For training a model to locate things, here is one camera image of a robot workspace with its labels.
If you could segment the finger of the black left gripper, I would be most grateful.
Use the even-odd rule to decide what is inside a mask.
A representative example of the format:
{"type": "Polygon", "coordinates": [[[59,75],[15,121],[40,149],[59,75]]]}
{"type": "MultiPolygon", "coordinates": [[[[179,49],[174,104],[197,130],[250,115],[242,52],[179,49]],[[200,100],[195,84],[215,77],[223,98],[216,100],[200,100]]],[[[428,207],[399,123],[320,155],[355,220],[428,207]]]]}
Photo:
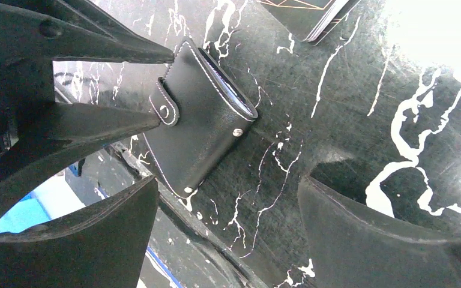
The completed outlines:
{"type": "Polygon", "coordinates": [[[158,127],[154,112],[56,103],[0,157],[0,218],[30,191],[74,162],[158,127]]]}
{"type": "Polygon", "coordinates": [[[42,58],[164,64],[174,55],[92,1],[0,1],[0,62],[42,58]]]}

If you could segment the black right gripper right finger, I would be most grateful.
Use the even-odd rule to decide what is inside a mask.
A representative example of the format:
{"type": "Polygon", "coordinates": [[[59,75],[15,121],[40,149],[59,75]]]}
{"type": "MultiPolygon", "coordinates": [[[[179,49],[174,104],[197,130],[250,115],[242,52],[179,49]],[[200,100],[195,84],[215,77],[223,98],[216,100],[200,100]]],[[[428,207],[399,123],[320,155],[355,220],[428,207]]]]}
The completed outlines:
{"type": "Polygon", "coordinates": [[[318,287],[461,287],[461,236],[391,218],[310,176],[297,195],[318,287]]]}

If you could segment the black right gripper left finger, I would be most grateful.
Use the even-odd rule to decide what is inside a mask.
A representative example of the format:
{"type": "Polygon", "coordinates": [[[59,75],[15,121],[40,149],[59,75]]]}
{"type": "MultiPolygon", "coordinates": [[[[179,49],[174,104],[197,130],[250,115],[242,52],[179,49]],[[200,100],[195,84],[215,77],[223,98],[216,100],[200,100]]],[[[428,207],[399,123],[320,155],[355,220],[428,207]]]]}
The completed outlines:
{"type": "Polygon", "coordinates": [[[153,177],[21,233],[0,233],[0,287],[136,287],[158,207],[153,177]]]}

